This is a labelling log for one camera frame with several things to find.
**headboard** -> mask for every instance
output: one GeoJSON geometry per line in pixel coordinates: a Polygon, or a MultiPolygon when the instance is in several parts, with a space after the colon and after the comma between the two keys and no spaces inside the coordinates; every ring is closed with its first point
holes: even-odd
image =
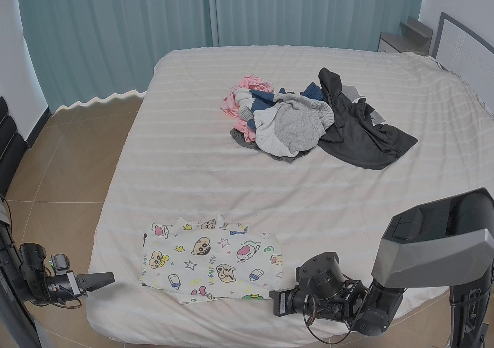
{"type": "Polygon", "coordinates": [[[494,111],[494,47],[442,12],[432,57],[444,69],[461,76],[494,111]]]}

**curtain fold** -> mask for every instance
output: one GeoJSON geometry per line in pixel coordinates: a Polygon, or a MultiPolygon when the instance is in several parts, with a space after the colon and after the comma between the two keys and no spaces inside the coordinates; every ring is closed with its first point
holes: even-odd
{"type": "Polygon", "coordinates": [[[146,90],[174,49],[310,45],[377,50],[421,0],[19,0],[51,110],[146,90]]]}
{"type": "Polygon", "coordinates": [[[19,0],[48,106],[137,89],[174,49],[212,46],[209,0],[19,0]]]}

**tiled floor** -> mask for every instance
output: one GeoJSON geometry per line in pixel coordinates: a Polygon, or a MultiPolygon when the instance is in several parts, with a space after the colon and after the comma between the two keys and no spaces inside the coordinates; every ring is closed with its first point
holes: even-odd
{"type": "MultiPolygon", "coordinates": [[[[73,270],[87,272],[103,201],[140,104],[141,99],[132,96],[61,110],[50,118],[34,147],[25,154],[7,193],[18,245],[36,242],[49,255],[65,253],[73,270]]],[[[84,308],[38,308],[28,303],[28,309],[44,325],[57,348],[124,348],[124,344],[96,333],[86,320],[84,308]]],[[[489,309],[489,320],[494,320],[494,306],[489,309]]],[[[444,295],[396,320],[379,337],[352,333],[342,344],[333,346],[443,348],[449,322],[448,295],[444,295]]],[[[5,334],[0,324],[0,346],[16,347],[5,334]]],[[[127,348],[145,346],[125,344],[127,348]]],[[[328,345],[314,343],[306,347],[323,346],[328,345]]],[[[486,346],[494,347],[494,327],[486,346]]]]}

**bed sheet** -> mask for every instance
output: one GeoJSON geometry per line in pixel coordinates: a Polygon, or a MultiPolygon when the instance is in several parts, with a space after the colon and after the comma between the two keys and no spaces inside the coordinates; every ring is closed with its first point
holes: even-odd
{"type": "MultiPolygon", "coordinates": [[[[90,272],[116,282],[91,293],[87,318],[127,343],[291,347],[314,341],[299,315],[273,316],[271,300],[181,305],[139,285],[151,223],[178,217],[250,223],[283,246],[283,287],[295,268],[335,251],[342,271],[367,285],[391,217],[417,204],[485,186],[494,193],[494,120],[458,77],[412,53],[249,46],[174,51],[163,57],[128,134],[96,229],[90,272]],[[296,93],[327,67],[354,85],[390,124],[418,143],[382,171],[349,165],[315,147],[292,164],[239,147],[220,110],[251,73],[296,93]]],[[[445,288],[409,289],[396,318],[445,288]]],[[[316,320],[314,332],[346,332],[316,320]]]]}

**striped bed sheet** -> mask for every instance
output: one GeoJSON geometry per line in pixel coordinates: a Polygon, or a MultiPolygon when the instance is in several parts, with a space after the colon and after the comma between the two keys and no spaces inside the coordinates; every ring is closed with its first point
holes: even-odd
{"type": "MultiPolygon", "coordinates": [[[[276,234],[283,246],[283,287],[293,287],[297,266],[325,251],[337,252],[342,271],[367,285],[393,215],[482,186],[494,193],[493,166],[493,118],[464,82],[426,57],[294,46],[173,51],[155,67],[108,190],[90,272],[112,271],[116,282],[90,295],[87,318],[98,332],[126,343],[310,343],[302,317],[273,316],[271,300],[181,305],[140,286],[146,228],[178,217],[223,215],[227,222],[250,223],[253,232],[276,234]],[[219,107],[244,75],[298,93],[318,83],[322,67],[356,86],[389,124],[418,143],[374,171],[319,147],[292,164],[275,161],[230,137],[234,120],[219,107]]],[[[174,265],[167,266],[171,272],[174,265]]],[[[407,290],[396,317],[445,290],[407,290]]],[[[312,329],[321,337],[346,332],[343,324],[319,320],[312,329]]]]}

